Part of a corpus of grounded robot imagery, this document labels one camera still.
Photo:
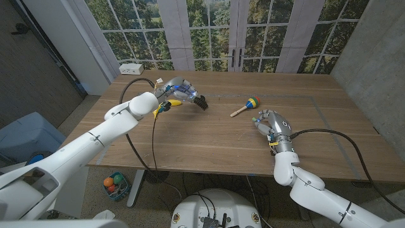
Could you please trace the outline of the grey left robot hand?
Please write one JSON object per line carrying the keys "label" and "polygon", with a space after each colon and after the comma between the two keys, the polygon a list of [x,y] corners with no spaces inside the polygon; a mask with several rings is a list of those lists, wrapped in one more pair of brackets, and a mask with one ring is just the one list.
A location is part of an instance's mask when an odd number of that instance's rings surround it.
{"label": "grey left robot hand", "polygon": [[206,104],[205,97],[199,95],[196,88],[182,77],[175,77],[169,80],[165,85],[157,88],[155,92],[155,96],[160,103],[164,102],[171,95],[190,103],[202,104],[203,106]]}

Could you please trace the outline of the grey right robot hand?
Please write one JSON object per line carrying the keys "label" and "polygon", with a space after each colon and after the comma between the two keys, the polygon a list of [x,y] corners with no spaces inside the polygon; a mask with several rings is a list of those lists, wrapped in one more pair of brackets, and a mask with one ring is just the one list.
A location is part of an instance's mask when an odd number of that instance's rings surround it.
{"label": "grey right robot hand", "polygon": [[258,118],[252,118],[252,122],[259,132],[266,136],[273,154],[282,152],[294,152],[290,139],[292,129],[288,121],[274,110],[262,110]]}

